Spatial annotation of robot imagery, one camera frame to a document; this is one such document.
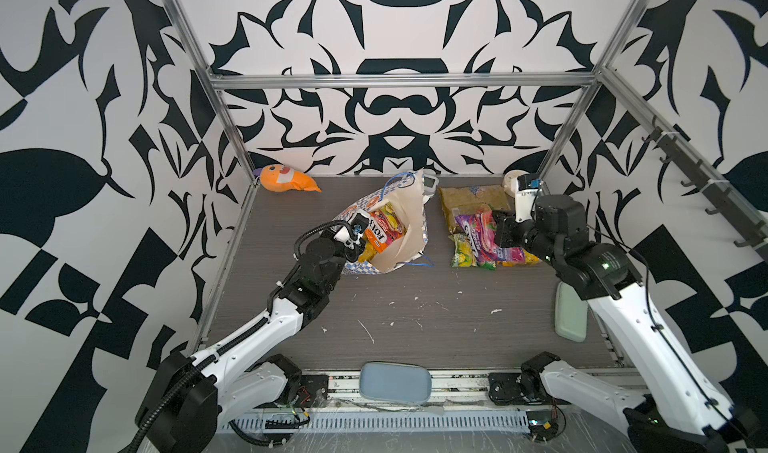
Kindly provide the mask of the orange Fox's fruits candy bag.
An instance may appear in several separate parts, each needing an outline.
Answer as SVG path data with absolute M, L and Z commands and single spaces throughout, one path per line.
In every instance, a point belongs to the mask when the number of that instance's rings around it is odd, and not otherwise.
M 365 231 L 366 240 L 378 250 L 384 252 L 407 232 L 405 223 L 399 218 L 391 203 L 387 203 L 370 213 L 372 221 Z

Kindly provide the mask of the purple black cherry candy bag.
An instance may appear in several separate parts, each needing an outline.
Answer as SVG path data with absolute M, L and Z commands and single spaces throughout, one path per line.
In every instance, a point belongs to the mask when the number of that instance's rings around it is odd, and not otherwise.
M 502 248 L 495 242 L 496 222 L 489 210 L 455 217 L 457 226 L 469 241 L 478 267 L 494 270 L 498 264 L 525 265 L 526 253 L 519 247 Z

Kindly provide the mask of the blue checkered paper bag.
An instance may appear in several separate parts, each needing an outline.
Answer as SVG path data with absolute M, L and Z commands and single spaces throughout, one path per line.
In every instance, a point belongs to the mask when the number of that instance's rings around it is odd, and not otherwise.
M 399 173 L 337 215 L 347 222 L 358 213 L 371 220 L 363 233 L 363 252 L 345 265 L 344 272 L 382 275 L 406 265 L 419 266 L 428 243 L 425 205 L 437 184 L 436 176 L 422 170 Z

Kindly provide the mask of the gold snack bag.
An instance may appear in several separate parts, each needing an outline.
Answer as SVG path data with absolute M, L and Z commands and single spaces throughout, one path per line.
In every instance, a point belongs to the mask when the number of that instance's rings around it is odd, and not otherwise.
M 510 197 L 500 185 L 439 187 L 438 194 L 448 232 L 460 233 L 456 218 L 477 212 L 509 210 Z

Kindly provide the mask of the yellow orange candy bag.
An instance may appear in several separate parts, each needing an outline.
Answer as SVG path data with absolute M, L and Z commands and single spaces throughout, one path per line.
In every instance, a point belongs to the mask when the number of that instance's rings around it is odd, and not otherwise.
M 499 262 L 505 267 L 536 265 L 540 260 L 533 254 L 519 247 L 501 250 Z

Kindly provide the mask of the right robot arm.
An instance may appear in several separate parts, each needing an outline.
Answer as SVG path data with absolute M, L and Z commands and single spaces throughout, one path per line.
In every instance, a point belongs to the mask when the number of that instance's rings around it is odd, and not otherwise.
M 624 434 L 638 452 L 727 452 L 738 441 L 750 446 L 757 416 L 707 379 L 625 250 L 590 240 L 583 205 L 526 190 L 515 208 L 493 212 L 495 244 L 521 247 L 551 266 L 618 338 L 648 389 L 628 391 L 542 352 L 521 366 L 522 395 L 575 405 Z

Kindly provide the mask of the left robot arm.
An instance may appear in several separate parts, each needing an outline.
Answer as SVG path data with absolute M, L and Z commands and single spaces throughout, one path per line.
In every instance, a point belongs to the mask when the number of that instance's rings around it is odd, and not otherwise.
M 160 452 L 201 452 L 246 411 L 295 396 L 300 369 L 269 352 L 319 316 L 346 264 L 364 251 L 363 234 L 345 227 L 332 221 L 302 235 L 294 244 L 293 268 L 248 323 L 208 348 L 189 356 L 176 352 L 161 362 L 126 451 L 149 441 Z

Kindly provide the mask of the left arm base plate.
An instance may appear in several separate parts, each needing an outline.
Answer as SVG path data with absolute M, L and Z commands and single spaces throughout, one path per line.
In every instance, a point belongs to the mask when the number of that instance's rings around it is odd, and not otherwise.
M 328 399 L 329 379 L 325 374 L 303 375 L 291 405 L 303 409 L 322 406 Z

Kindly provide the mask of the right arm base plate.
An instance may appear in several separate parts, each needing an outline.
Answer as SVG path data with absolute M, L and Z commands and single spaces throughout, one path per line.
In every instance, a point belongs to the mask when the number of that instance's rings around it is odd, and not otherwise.
M 544 387 L 542 374 L 534 371 L 490 373 L 487 395 L 496 406 L 543 406 L 552 402 L 570 405 L 552 397 Z

